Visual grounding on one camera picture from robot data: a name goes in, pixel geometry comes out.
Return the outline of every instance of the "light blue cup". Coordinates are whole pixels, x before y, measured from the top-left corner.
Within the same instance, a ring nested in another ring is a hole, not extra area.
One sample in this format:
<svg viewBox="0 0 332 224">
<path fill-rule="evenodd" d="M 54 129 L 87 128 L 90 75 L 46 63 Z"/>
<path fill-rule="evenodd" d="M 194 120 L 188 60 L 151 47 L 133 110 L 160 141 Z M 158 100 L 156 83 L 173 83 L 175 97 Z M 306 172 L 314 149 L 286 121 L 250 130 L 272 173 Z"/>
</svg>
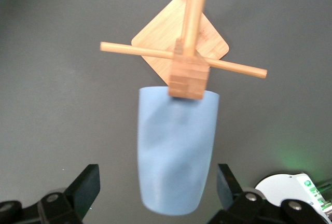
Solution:
<svg viewBox="0 0 332 224">
<path fill-rule="evenodd" d="M 168 87 L 140 89 L 137 159 L 144 205 L 160 214 L 185 215 L 201 200 L 208 175 L 219 95 L 168 96 Z"/>
</svg>

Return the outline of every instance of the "screw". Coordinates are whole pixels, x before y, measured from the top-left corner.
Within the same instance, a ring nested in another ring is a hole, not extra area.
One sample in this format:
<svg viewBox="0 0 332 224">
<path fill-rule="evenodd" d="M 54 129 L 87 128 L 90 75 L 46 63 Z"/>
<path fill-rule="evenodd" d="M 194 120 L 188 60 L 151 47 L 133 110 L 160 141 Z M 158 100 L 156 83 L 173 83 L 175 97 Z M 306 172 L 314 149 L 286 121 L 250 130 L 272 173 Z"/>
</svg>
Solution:
<svg viewBox="0 0 332 224">
<path fill-rule="evenodd" d="M 0 213 L 1 212 L 4 212 L 4 211 L 7 211 L 9 209 L 11 209 L 11 207 L 13 207 L 14 204 L 12 202 L 10 203 L 6 203 L 5 205 L 3 205 L 1 208 L 0 208 Z"/>
<path fill-rule="evenodd" d="M 298 202 L 290 201 L 290 202 L 288 203 L 288 205 L 289 205 L 292 209 L 295 209 L 295 210 L 298 210 L 298 211 L 302 209 L 301 205 L 300 205 Z"/>
<path fill-rule="evenodd" d="M 252 202 L 257 201 L 257 197 L 256 197 L 254 194 L 252 194 L 252 193 L 248 193 L 248 194 L 246 194 L 245 197 L 246 197 L 249 201 L 252 201 Z"/>
<path fill-rule="evenodd" d="M 59 196 L 57 194 L 52 194 L 46 199 L 46 201 L 47 202 L 54 202 L 58 197 Z"/>
</svg>

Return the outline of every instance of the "green light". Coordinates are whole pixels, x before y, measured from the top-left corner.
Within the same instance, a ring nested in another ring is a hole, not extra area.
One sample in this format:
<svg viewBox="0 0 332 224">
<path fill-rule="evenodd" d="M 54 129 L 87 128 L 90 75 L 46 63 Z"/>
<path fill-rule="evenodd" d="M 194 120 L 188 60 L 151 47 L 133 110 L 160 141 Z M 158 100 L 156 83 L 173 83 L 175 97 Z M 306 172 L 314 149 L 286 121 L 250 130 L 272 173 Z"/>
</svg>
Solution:
<svg viewBox="0 0 332 224">
<path fill-rule="evenodd" d="M 305 185 L 309 187 L 311 185 L 311 182 L 309 180 L 305 181 Z"/>
</svg>

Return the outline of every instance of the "gray background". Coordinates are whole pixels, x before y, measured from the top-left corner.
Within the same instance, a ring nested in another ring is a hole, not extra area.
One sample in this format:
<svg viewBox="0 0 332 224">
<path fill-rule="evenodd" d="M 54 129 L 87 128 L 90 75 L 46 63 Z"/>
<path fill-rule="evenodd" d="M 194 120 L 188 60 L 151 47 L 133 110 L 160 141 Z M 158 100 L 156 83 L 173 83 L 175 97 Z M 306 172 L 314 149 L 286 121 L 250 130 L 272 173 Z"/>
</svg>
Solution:
<svg viewBox="0 0 332 224">
<path fill-rule="evenodd" d="M 131 39 L 171 0 L 0 0 L 0 201 L 28 206 L 98 163 L 101 192 L 85 223 L 206 223 L 220 209 L 217 163 L 243 187 L 276 172 L 331 179 L 332 0 L 207 0 L 226 61 L 267 79 L 212 69 L 220 94 L 199 208 L 182 217 L 141 203 L 138 90 L 163 81 L 140 57 L 99 51 Z"/>
</svg>

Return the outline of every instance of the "wooden base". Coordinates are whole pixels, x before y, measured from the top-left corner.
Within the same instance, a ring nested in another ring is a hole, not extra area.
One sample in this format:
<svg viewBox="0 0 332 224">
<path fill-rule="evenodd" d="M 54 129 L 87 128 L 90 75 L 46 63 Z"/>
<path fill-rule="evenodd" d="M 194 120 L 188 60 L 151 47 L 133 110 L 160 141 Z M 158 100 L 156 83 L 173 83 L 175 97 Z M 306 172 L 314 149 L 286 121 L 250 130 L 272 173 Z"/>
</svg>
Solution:
<svg viewBox="0 0 332 224">
<path fill-rule="evenodd" d="M 173 51 L 181 36 L 186 0 L 172 0 L 131 41 L 136 47 Z M 196 50 L 206 58 L 219 60 L 229 47 L 210 21 L 202 14 Z M 171 60 L 142 56 L 152 69 L 169 84 Z"/>
</svg>

